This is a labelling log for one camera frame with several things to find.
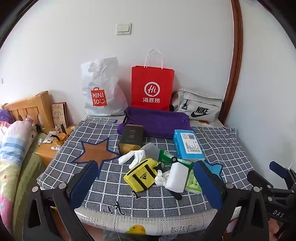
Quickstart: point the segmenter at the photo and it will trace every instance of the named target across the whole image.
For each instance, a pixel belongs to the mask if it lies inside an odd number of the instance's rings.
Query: gray plaid bedsheet
[[[81,171],[85,164],[70,163],[82,153],[80,141],[98,143],[109,137],[109,149],[118,152],[120,136],[117,134],[117,120],[87,118],[82,120],[58,151],[45,172],[37,179],[42,189],[57,187],[61,182]],[[209,163],[223,165],[222,179],[237,188],[251,189],[247,173],[253,169],[240,144],[236,130],[226,127],[193,127],[205,158]],[[144,138],[143,144],[152,142],[160,149],[175,155],[172,139]],[[129,171],[129,163],[118,164],[118,160],[105,161],[102,169],[82,206],[100,212],[109,212],[131,217],[168,217],[202,212],[212,207],[203,195],[182,193],[177,201],[164,187],[152,186],[148,190],[133,193],[123,180]]]

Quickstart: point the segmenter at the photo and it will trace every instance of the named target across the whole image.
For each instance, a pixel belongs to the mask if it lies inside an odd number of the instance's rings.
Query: blue box
[[[175,130],[174,144],[179,159],[192,162],[205,159],[194,131]]]

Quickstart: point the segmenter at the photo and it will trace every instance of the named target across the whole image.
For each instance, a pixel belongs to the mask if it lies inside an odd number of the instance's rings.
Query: purple cloth
[[[13,120],[8,110],[0,109],[0,121],[6,121],[9,124],[13,123]]]
[[[175,130],[189,130],[189,118],[181,112],[162,110],[148,110],[127,107],[124,111],[127,115],[125,124],[142,125],[145,137],[173,139]],[[124,124],[120,124],[117,133],[122,135]]]

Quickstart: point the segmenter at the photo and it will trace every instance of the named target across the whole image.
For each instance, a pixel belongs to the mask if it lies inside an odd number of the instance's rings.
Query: book
[[[59,102],[52,104],[52,118],[54,125],[60,127],[63,123],[65,128],[68,128],[66,102]]]

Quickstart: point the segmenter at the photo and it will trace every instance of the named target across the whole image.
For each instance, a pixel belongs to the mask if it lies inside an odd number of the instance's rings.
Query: wooden bed headboard
[[[15,121],[22,121],[29,115],[34,120],[33,123],[39,124],[42,132],[46,134],[54,128],[52,101],[48,91],[40,92],[32,98],[5,104],[2,108],[8,110]]]

